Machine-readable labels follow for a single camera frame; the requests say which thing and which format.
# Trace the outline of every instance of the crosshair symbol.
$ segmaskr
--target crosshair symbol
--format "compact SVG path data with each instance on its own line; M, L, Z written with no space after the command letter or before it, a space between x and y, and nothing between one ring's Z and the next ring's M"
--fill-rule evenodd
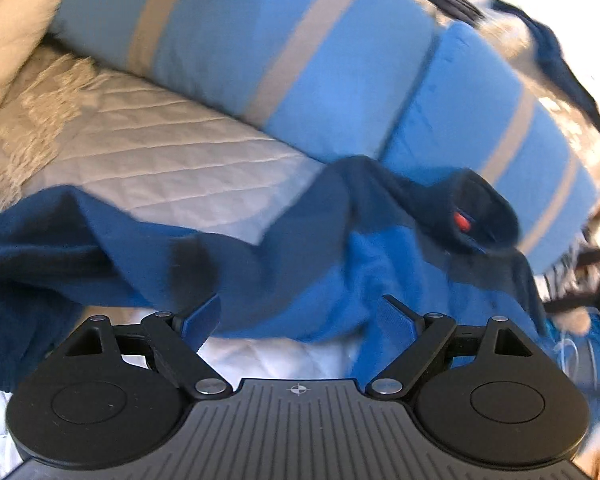
M311 388L307 388L306 386L302 386L302 384L298 383L295 386L289 388L289 391L297 396L307 393Z

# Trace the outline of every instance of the pillow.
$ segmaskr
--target pillow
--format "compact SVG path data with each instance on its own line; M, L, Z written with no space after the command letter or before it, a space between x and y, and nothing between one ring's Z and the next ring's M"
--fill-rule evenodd
M461 22L440 37L381 160L418 182L432 178L436 168L480 173L515 209L518 248L534 272L568 248L598 198L592 177L547 111Z
M63 0L51 31L323 162L378 158L436 37L413 0Z

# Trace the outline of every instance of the triangular cutout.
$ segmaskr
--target triangular cutout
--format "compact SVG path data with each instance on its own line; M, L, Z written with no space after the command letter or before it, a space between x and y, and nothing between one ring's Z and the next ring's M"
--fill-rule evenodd
M498 338L496 339L496 354L515 355L518 357L531 357L532 355L531 351L509 328L498 331Z
M98 330L95 328L90 328L78 336L78 339L72 343L65 355L67 357L75 357L78 355L96 354L102 354L100 334L98 334Z

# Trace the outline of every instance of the beige blanket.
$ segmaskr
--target beige blanket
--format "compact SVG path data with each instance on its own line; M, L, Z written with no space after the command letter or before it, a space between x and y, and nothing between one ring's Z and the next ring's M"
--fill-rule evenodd
M0 0L0 211L55 156L54 137L79 113L89 60L38 45L61 0Z

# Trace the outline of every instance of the red tag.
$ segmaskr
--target red tag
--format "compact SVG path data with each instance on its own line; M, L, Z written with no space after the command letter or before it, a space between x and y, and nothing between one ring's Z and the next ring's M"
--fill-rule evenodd
M463 233L467 233L471 230L471 222L469 222L468 219L458 211L454 213L454 222L456 222L458 229L460 229Z

